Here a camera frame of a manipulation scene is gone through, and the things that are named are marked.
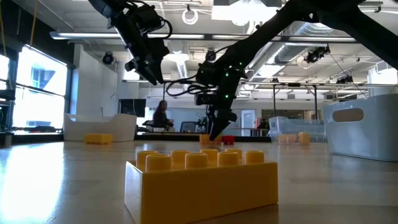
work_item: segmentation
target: person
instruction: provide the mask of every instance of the person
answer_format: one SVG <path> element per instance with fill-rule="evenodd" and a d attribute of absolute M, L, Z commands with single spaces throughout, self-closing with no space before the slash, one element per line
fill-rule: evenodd
<path fill-rule="evenodd" d="M 159 102 L 159 105 L 157 106 L 155 113 L 154 113 L 154 127 L 156 128 L 165 128 L 168 129 L 169 127 L 173 127 L 173 122 L 171 120 L 167 119 L 166 115 L 166 110 L 167 110 L 167 101 L 162 100 Z"/>

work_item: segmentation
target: clear plastic bin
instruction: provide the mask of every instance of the clear plastic bin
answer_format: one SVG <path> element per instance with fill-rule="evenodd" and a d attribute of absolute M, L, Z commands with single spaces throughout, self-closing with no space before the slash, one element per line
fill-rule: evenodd
<path fill-rule="evenodd" d="M 275 117 L 269 119 L 269 134 L 272 142 L 279 143 L 303 143 L 327 142 L 325 125 L 322 120 L 288 119 Z"/>

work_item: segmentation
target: ceiling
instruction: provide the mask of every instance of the ceiling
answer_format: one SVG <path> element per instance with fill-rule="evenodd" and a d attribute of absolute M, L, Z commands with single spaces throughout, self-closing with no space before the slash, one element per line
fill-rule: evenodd
<path fill-rule="evenodd" d="M 25 10 L 33 12 L 35 1 L 14 0 L 14 2 L 18 3 Z M 37 17 L 59 32 L 114 32 L 114 30 L 107 30 L 105 28 L 107 20 L 95 11 L 88 1 L 39 0 L 39 2 Z M 165 4 L 163 6 L 165 11 L 158 11 L 158 13 L 173 24 L 174 33 L 177 34 L 246 34 L 248 31 L 248 25 L 236 26 L 231 21 L 212 20 L 209 14 L 211 14 L 211 10 L 213 9 L 213 0 L 201 0 L 201 2 L 201 6 L 192 6 L 191 8 L 204 10 L 206 14 L 199 13 L 199 19 L 194 25 L 188 25 L 182 21 L 182 11 L 172 11 L 174 9 L 185 9 L 186 6 L 184 5 Z M 383 1 L 382 9 L 384 11 L 398 12 L 398 4 L 393 3 L 391 0 L 385 0 Z M 366 14 L 398 34 L 398 26 L 396 26 L 398 14 L 384 12 L 378 14 L 367 12 Z M 159 32 L 167 32 L 167 28 L 163 28 Z M 346 34 L 335 30 L 332 35 Z M 90 40 L 84 43 L 89 43 L 86 44 L 85 49 L 90 54 L 98 57 L 102 57 L 107 50 L 121 49 L 120 46 L 123 44 L 120 40 Z M 188 47 L 187 53 L 190 56 L 190 60 L 185 63 L 188 74 L 195 74 L 198 63 L 205 59 L 207 48 L 219 49 L 231 44 L 231 42 L 189 40 L 184 41 L 184 44 Z M 307 53 L 307 51 L 304 51 L 289 66 L 276 73 L 274 77 L 278 77 L 281 82 L 327 82 L 332 77 L 331 82 L 335 82 L 335 79 L 341 76 L 342 68 L 353 74 L 354 81 L 366 82 L 368 69 L 374 67 L 376 62 L 381 61 L 361 44 L 330 44 L 330 48 L 331 54 L 338 62 L 338 65 L 330 55 L 318 63 L 307 65 L 303 62 L 303 56 Z M 129 60 L 129 54 L 122 50 L 114 51 L 114 56 L 120 61 Z M 178 78 L 177 65 L 171 60 L 165 59 L 163 61 L 162 71 L 165 76 Z M 252 81 L 263 82 L 264 78 L 254 77 Z"/>

